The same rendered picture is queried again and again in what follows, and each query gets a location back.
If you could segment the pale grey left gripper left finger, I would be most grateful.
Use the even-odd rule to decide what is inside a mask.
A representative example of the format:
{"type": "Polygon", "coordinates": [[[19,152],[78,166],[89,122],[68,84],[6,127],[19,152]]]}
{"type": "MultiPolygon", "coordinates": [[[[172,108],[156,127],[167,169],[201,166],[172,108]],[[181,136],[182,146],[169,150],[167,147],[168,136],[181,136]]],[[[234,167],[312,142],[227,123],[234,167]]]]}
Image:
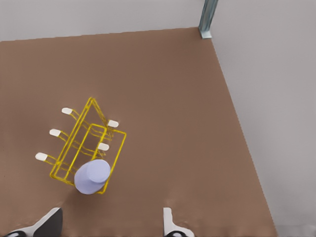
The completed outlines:
{"type": "Polygon", "coordinates": [[[60,237],[63,228],[63,210],[51,209],[32,226],[13,230],[3,237],[60,237]]]}

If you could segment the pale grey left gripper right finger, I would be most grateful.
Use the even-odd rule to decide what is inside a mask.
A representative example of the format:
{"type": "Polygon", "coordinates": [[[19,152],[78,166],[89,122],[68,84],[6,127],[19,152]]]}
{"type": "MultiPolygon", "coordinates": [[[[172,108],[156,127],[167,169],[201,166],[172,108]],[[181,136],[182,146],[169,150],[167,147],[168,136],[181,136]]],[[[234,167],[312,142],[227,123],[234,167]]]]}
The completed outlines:
{"type": "Polygon", "coordinates": [[[184,227],[173,223],[172,210],[170,207],[163,208],[163,236],[164,237],[195,237],[195,234],[184,227]]]}

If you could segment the lavender cup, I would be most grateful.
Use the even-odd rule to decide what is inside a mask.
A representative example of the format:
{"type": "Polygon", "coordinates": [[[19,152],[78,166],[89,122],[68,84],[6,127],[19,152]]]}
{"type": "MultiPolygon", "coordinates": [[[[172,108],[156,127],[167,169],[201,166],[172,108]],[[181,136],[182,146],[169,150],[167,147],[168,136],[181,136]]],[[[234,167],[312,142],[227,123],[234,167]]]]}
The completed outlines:
{"type": "Polygon", "coordinates": [[[110,165],[102,159],[95,159],[82,165],[75,173],[75,187],[85,195],[99,191],[110,176],[110,165]]]}

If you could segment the silver frame post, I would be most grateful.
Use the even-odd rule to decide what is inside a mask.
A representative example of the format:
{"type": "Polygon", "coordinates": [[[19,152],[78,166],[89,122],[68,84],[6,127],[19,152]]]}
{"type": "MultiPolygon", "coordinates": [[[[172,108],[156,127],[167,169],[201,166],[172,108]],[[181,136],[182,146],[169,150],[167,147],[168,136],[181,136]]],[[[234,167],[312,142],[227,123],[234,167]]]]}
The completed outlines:
{"type": "Polygon", "coordinates": [[[202,39],[211,39],[210,26],[219,0],[204,0],[199,22],[199,33],[202,39]]]}

